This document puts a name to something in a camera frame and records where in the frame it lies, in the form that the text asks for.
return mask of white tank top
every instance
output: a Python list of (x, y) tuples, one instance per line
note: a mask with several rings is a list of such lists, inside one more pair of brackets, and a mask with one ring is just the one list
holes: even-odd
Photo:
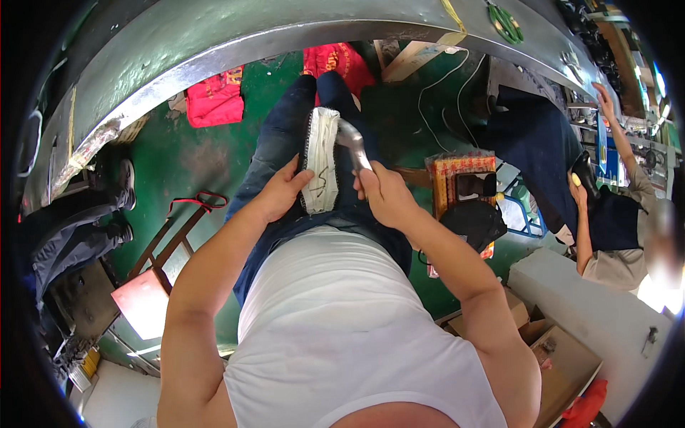
[(460, 428), (506, 428), (473, 345), (435, 325), (400, 267), (364, 236), (322, 226), (264, 261), (224, 373), (239, 427), (328, 428), (405, 401)]

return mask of red cord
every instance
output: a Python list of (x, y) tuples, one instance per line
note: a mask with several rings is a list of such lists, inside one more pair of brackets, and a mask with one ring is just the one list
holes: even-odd
[[(210, 204), (210, 203), (208, 203), (208, 202), (202, 201), (202, 200), (200, 199), (200, 195), (201, 195), (201, 194), (204, 194), (204, 195), (209, 196), (209, 197), (219, 198), (219, 199), (223, 200), (223, 204), (221, 204), (221, 205), (212, 205), (212, 204)], [(200, 205), (202, 208), (204, 208), (205, 211), (207, 212), (207, 214), (209, 214), (209, 213), (212, 212), (212, 210), (215, 209), (215, 208), (224, 208), (224, 207), (228, 204), (228, 198), (227, 198), (227, 197), (224, 197), (224, 196), (222, 196), (222, 195), (220, 195), (220, 194), (217, 194), (217, 193), (205, 192), (204, 190), (200, 190), (197, 194), (195, 194), (195, 198), (194, 198), (194, 199), (189, 199), (189, 198), (176, 198), (176, 199), (174, 199), (173, 201), (171, 201), (171, 203), (169, 204), (169, 212), (166, 213), (166, 216), (167, 216), (167, 217), (169, 217), (169, 214), (171, 214), (171, 209), (173, 208), (173, 204), (176, 203), (176, 202), (190, 202), (190, 203), (195, 203), (195, 204), (197, 204), (197, 205)]]

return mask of floor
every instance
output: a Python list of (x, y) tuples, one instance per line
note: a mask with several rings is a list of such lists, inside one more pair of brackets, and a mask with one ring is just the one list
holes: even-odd
[[(362, 54), (371, 72), (379, 75), (373, 45), (368, 42), (355, 42), (353, 45)], [(465, 55), (465, 52), (453, 55), (442, 53), (399, 84), (381, 84), (364, 89), (362, 113), (379, 137), (381, 154), (391, 164), (423, 167), (424, 158), (442, 151), (416, 108), (417, 99), (422, 88), (459, 65)], [(474, 72), (481, 56), (480, 53), (471, 53), (461, 69), (423, 94), (422, 112), (443, 146), (450, 150), (467, 147), (468, 144), (449, 134), (440, 111), (443, 107), (454, 106), (460, 87)], [(462, 110), (469, 108), (469, 100), (473, 95), (485, 91), (488, 62), (484, 64), (462, 93)], [(185, 114), (169, 110), (164, 103), (152, 111), (151, 118), (133, 143), (128, 147), (110, 148), (127, 152), (136, 169), (138, 205), (135, 210), (125, 213), (134, 229), (134, 240), (110, 254), (120, 278), (125, 278), (162, 226), (172, 199), (193, 197), (198, 190), (209, 190), (227, 197), (233, 195), (255, 149), (260, 123), (301, 69), (301, 51), (279, 55), (270, 61), (246, 64), (241, 88), (245, 111), (240, 123), (194, 129), (188, 124)], [(472, 118), (465, 116), (467, 122), (473, 122)], [(416, 200), (430, 210), (431, 192), (420, 188), (412, 191)], [(195, 209), (191, 204), (175, 206), (172, 213), (174, 223), (167, 236), (172, 236)], [(202, 245), (221, 227), (224, 214), (225, 208), (215, 210), (199, 221), (188, 235), (194, 248)], [(563, 251), (550, 234), (543, 240), (507, 234), (498, 239), (495, 256), (486, 262), (497, 276), (506, 280), (512, 263), (543, 245)], [(182, 250), (178, 249), (166, 263), (164, 270), (172, 283), (186, 260)], [(428, 278), (424, 265), (413, 263), (410, 281), (435, 319), (460, 308), (459, 302), (439, 279)], [(235, 298), (231, 296), (216, 316), (216, 339), (220, 349), (225, 352), (236, 346), (239, 311)], [(152, 348), (152, 351), (143, 355), (146, 359), (158, 358), (159, 351), (155, 348), (161, 338), (141, 340), (123, 317), (112, 328), (134, 350)], [(100, 346), (109, 360), (123, 365), (135, 360), (127, 357), (129, 351), (113, 341), (111, 336), (105, 336)]]

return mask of red cloth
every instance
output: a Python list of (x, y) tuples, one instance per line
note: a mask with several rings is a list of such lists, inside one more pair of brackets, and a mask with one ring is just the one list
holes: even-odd
[(564, 419), (560, 428), (588, 428), (604, 404), (607, 383), (604, 379), (595, 379), (585, 394), (577, 397), (571, 408), (561, 414)]
[(186, 91), (188, 122), (194, 128), (235, 123), (245, 108), (240, 96), (242, 68), (239, 66), (204, 79)]
[(376, 83), (366, 67), (366, 62), (347, 42), (309, 47), (304, 49), (302, 54), (303, 74), (319, 77), (327, 71), (335, 70), (357, 98), (362, 94), (363, 87)]

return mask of workbench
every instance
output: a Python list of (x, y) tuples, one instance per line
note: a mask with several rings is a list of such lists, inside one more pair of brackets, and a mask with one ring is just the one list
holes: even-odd
[[(46, 206), (107, 142), (169, 97), (221, 71), (278, 53), (348, 40), (439, 42), (487, 53), (536, 71), (590, 99), (606, 78), (585, 50), (519, 0), (498, 5), (525, 41), (509, 45), (480, 0), (451, 0), (464, 36), (439, 0), (161, 0), (96, 54), (59, 102), (27, 179), (24, 214)], [(562, 55), (577, 58), (572, 71)]]

